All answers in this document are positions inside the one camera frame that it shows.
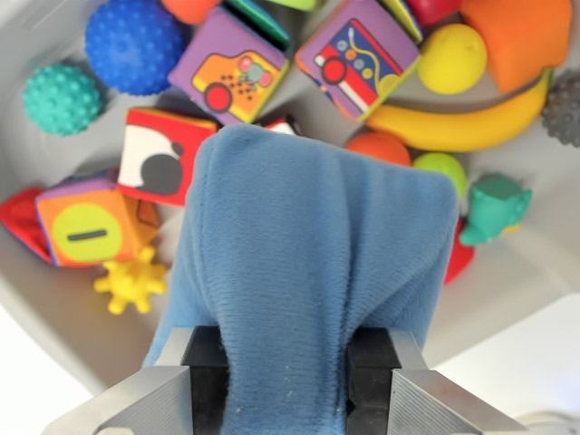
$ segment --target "blue spiky ball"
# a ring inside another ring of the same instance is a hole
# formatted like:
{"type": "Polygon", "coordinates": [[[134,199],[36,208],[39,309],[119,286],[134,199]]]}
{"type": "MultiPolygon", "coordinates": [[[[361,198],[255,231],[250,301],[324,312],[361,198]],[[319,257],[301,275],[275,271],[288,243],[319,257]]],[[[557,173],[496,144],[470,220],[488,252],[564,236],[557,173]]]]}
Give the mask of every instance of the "blue spiky ball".
{"type": "Polygon", "coordinates": [[[23,98],[30,121],[60,136],[85,130],[102,109],[94,80],[74,66],[59,63],[36,70],[26,81],[23,98]]]}
{"type": "Polygon", "coordinates": [[[85,41],[99,78],[131,95],[168,89],[167,76],[185,50],[177,21],[155,0],[110,0],[92,15],[85,41]]]}

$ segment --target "green ball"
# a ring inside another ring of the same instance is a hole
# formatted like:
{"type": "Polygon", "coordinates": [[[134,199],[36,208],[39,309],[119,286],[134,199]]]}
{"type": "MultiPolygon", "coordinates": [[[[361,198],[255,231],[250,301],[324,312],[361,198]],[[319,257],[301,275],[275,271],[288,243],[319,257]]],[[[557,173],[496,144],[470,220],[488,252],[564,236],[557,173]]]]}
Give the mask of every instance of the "green ball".
{"type": "Polygon", "coordinates": [[[96,83],[73,66],[36,70],[26,81],[24,110],[42,131],[69,136],[85,130],[102,109],[96,83]]]}
{"type": "Polygon", "coordinates": [[[428,152],[413,161],[413,167],[417,169],[434,170],[447,175],[457,190],[459,199],[463,198],[468,188],[468,180],[461,164],[449,154],[442,152],[428,152]]]}

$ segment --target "teal spiky ball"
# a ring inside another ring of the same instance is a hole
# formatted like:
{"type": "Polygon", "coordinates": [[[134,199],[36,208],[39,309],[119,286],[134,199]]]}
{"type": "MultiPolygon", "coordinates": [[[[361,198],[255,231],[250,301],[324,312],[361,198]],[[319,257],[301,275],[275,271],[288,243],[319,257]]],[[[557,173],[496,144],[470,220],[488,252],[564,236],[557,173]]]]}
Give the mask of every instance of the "teal spiky ball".
{"type": "Polygon", "coordinates": [[[26,81],[24,110],[42,131],[69,136],[85,130],[102,109],[96,83],[73,66],[36,70],[26,81]]]}

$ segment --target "yellow ball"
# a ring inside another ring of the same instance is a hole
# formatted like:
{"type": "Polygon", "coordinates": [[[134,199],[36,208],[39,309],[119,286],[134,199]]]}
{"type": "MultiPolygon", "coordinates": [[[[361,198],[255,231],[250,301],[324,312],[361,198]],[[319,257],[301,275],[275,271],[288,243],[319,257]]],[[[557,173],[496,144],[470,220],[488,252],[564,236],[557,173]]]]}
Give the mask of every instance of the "yellow ball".
{"type": "Polygon", "coordinates": [[[473,86],[485,72],[488,51],[481,36],[464,24],[434,32],[421,48],[418,74],[436,93],[451,95],[473,86]]]}

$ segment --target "orange fabric cube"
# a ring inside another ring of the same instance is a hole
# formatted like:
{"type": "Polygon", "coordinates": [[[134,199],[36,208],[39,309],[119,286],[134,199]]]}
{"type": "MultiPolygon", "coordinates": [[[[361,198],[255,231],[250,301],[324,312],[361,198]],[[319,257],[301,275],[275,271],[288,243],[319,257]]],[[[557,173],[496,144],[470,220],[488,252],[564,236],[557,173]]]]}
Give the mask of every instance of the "orange fabric cube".
{"type": "Polygon", "coordinates": [[[159,227],[155,206],[123,196],[112,172],[67,179],[36,197],[36,209],[57,266],[134,258],[159,227]]]}
{"type": "Polygon", "coordinates": [[[570,0],[465,0],[461,14],[483,37],[489,73],[503,92],[514,91],[566,58],[570,0]]]}

